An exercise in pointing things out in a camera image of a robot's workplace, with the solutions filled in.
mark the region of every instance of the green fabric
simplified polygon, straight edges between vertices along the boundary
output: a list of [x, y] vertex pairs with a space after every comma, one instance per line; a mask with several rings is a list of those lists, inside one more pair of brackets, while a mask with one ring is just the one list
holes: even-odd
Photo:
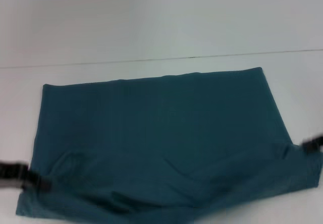
[[321, 153], [293, 145], [261, 68], [44, 85], [17, 215], [85, 223], [187, 223], [316, 187]]

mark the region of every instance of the white surface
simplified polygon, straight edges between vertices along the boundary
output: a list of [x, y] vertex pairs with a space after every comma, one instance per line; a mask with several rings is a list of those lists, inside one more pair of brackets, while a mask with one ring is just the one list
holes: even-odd
[[0, 0], [0, 67], [323, 48], [323, 0]]
[[[29, 161], [42, 85], [77, 84], [262, 67], [294, 143], [323, 132], [323, 51], [0, 69], [0, 159]], [[15, 216], [19, 191], [0, 191], [2, 223], [44, 223]], [[323, 223], [323, 188], [253, 202], [201, 223]]]

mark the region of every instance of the teal cloth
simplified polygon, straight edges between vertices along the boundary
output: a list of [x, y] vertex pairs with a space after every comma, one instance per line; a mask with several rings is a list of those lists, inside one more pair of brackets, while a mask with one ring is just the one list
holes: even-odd
[[17, 215], [178, 224], [316, 187], [322, 154], [293, 145], [261, 68], [44, 85]]

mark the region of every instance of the white table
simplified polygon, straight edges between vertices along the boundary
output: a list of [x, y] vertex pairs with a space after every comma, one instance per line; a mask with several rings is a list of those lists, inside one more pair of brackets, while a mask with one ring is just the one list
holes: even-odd
[[[294, 143], [323, 132], [323, 51], [0, 69], [0, 159], [30, 161], [41, 89], [54, 85], [262, 67]], [[19, 191], [0, 190], [2, 223], [56, 223], [15, 216]], [[198, 223], [323, 222], [323, 187], [252, 202]]]
[[323, 0], [0, 0], [0, 67], [323, 48]]

